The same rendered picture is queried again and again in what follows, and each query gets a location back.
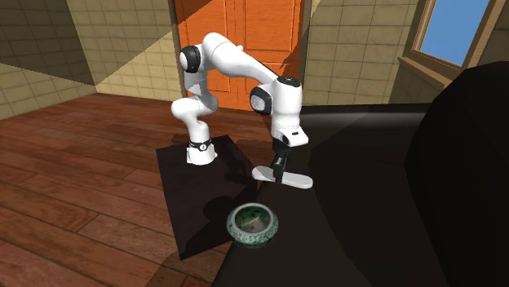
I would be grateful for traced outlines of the green marbled bowl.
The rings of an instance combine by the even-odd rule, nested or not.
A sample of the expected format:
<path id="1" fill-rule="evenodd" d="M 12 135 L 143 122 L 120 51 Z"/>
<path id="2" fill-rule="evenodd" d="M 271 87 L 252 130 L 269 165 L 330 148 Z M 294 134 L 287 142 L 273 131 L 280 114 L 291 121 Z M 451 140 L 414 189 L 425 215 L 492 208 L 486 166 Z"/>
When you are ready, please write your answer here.
<path id="1" fill-rule="evenodd" d="M 236 245 L 258 249 L 268 245 L 277 234 L 279 219 L 267 206 L 251 202 L 230 212 L 226 228 Z"/>

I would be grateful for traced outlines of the wood framed window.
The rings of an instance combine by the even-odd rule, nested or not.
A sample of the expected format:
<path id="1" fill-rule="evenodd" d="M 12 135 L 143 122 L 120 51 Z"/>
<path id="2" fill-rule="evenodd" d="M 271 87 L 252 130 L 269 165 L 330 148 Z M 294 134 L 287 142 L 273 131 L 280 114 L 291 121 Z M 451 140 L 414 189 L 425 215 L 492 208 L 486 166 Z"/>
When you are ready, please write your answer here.
<path id="1" fill-rule="evenodd" d="M 398 61 L 438 89 L 467 68 L 509 61 L 509 0 L 418 0 Z"/>

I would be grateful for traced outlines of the orange wooden door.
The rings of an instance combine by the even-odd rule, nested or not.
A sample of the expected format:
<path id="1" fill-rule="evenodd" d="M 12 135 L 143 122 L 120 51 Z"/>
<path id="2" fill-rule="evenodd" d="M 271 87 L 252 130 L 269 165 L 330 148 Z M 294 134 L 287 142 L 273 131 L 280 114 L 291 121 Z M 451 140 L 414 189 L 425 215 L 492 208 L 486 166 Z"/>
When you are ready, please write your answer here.
<path id="1" fill-rule="evenodd" d="M 173 0 L 182 47 L 219 33 L 278 75 L 299 74 L 305 0 Z"/>

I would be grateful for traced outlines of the flat grey remote control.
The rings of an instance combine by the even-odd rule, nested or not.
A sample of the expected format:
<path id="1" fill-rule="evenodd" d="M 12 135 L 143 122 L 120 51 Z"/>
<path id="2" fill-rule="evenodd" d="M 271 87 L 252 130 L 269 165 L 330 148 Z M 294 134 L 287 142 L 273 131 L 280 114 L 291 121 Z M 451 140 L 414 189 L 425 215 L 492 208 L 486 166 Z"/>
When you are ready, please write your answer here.
<path id="1" fill-rule="evenodd" d="M 277 181 L 274 176 L 273 169 L 267 166 L 256 166 L 251 171 L 251 175 L 253 179 L 258 181 L 274 183 Z M 294 188 L 309 189 L 313 186 L 313 180 L 311 177 L 303 174 L 295 174 L 285 171 L 281 177 L 281 184 Z"/>

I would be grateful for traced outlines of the dark robot stand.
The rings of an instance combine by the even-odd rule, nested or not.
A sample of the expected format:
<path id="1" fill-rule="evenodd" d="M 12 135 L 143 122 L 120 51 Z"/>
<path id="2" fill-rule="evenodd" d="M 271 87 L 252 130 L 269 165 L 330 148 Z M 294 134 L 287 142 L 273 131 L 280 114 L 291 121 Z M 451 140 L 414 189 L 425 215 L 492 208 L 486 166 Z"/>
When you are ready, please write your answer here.
<path id="1" fill-rule="evenodd" d="M 186 145 L 156 150 L 166 205 L 178 248 L 185 260 L 231 240 L 227 217 L 255 200 L 253 165 L 227 136 L 214 137 L 218 156 L 208 165 L 186 162 Z"/>

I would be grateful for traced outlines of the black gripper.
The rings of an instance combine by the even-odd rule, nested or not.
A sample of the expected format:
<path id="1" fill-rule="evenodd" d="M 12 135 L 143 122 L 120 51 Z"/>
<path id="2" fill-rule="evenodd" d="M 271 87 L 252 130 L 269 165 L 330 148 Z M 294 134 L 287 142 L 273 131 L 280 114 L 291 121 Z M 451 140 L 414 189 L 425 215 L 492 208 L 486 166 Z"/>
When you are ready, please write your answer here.
<path id="1" fill-rule="evenodd" d="M 275 157 L 271 164 L 272 175 L 276 183 L 282 183 L 288 161 L 288 155 L 290 154 L 292 147 L 289 147 L 286 143 L 279 139 L 273 138 L 272 150 L 275 152 Z"/>

